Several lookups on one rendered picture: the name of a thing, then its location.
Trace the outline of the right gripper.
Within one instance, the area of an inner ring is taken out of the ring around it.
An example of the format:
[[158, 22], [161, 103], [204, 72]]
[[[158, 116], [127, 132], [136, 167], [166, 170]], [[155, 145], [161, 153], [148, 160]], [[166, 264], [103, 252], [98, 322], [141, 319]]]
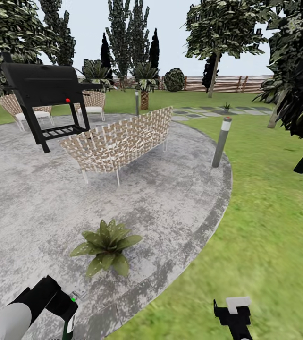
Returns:
[[247, 326], [250, 324], [249, 310], [245, 306], [237, 307], [238, 314], [230, 314], [227, 307], [217, 307], [214, 299], [214, 314], [220, 318], [221, 325], [228, 325], [232, 334], [231, 328], [235, 324]]

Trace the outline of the insectifuge atomizer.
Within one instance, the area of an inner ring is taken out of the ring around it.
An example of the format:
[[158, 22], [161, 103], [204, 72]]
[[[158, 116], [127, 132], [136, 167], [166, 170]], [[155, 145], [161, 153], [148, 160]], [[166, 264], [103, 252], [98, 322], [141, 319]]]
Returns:
[[74, 327], [75, 327], [75, 320], [76, 320], [76, 312], [68, 323], [65, 322], [62, 340], [72, 340]]

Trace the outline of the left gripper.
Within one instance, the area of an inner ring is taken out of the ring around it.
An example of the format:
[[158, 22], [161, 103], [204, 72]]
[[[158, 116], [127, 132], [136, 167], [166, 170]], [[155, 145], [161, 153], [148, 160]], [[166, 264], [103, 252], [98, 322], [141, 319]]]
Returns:
[[72, 300], [64, 291], [63, 291], [63, 299], [58, 307], [54, 310], [50, 310], [51, 313], [54, 313], [56, 316], [60, 316], [65, 322], [69, 322], [75, 312], [78, 309], [78, 305], [74, 300]]

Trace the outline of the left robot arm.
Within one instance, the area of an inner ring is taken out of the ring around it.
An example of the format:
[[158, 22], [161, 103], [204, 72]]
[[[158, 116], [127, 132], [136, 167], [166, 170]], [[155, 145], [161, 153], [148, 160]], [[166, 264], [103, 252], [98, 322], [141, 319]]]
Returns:
[[74, 297], [86, 302], [88, 293], [77, 283], [65, 292], [61, 289], [58, 282], [47, 275], [33, 289], [23, 290], [0, 311], [0, 340], [22, 340], [44, 309], [68, 323], [78, 309]]

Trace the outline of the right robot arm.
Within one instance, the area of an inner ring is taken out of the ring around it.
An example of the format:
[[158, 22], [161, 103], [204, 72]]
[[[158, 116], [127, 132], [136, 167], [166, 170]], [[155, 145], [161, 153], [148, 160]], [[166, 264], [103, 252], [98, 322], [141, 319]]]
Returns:
[[217, 307], [214, 299], [214, 314], [220, 318], [221, 325], [228, 325], [234, 340], [253, 340], [247, 325], [250, 324], [248, 297], [228, 297], [227, 307]]

